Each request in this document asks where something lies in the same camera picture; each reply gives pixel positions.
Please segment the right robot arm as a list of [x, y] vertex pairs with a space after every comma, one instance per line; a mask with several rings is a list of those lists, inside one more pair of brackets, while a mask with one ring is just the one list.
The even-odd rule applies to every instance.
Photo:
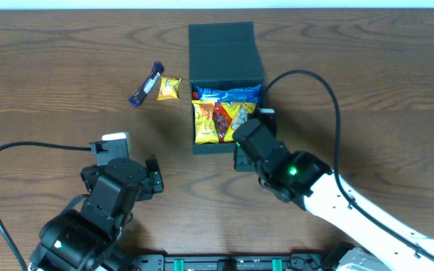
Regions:
[[345, 232], [391, 270], [434, 270], [434, 239], [398, 221], [304, 151], [237, 146], [264, 188]]

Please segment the blue snack bar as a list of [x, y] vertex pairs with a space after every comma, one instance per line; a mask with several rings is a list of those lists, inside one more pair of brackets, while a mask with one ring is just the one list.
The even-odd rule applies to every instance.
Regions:
[[218, 90], [209, 87], [194, 86], [192, 97], [194, 100], [222, 102], [254, 102], [260, 99], [261, 85], [253, 87], [238, 87], [229, 90]]

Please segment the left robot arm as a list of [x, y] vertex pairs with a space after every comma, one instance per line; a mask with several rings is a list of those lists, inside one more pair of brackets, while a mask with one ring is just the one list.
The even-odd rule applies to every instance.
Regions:
[[136, 270], [134, 257], [116, 243], [138, 201], [164, 190], [156, 157], [142, 165], [115, 158], [81, 170], [88, 194], [75, 197], [39, 233], [29, 270]]

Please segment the red candy bag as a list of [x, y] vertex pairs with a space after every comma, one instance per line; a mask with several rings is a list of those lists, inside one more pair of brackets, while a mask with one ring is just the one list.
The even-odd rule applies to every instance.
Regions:
[[219, 143], [230, 143], [230, 142], [224, 142], [224, 136], [228, 129], [228, 124], [230, 123], [231, 118], [228, 116], [227, 112], [223, 109], [222, 103], [215, 102], [215, 109], [212, 118], [214, 120], [215, 127], [219, 136]]

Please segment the dark green box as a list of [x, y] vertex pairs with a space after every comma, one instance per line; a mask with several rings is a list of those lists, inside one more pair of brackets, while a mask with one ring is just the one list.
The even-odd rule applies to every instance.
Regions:
[[264, 69], [252, 22], [190, 24], [188, 46], [191, 99], [197, 98], [198, 87], [259, 86], [263, 91]]

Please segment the large yellow snack bag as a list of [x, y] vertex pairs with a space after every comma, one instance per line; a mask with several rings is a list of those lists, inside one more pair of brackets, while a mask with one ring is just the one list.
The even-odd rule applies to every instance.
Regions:
[[231, 118], [228, 124], [228, 129], [224, 136], [224, 142], [232, 142], [233, 134], [237, 128], [245, 123], [249, 115], [256, 109], [256, 104], [254, 102], [225, 102], [222, 103], [223, 109], [227, 112], [228, 116]]

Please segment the yellow orange snack packet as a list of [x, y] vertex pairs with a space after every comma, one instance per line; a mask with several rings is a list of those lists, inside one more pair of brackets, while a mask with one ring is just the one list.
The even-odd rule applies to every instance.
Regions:
[[194, 143], [196, 145], [219, 143], [219, 136], [212, 118], [215, 109], [215, 103], [193, 100], [192, 104], [194, 106]]

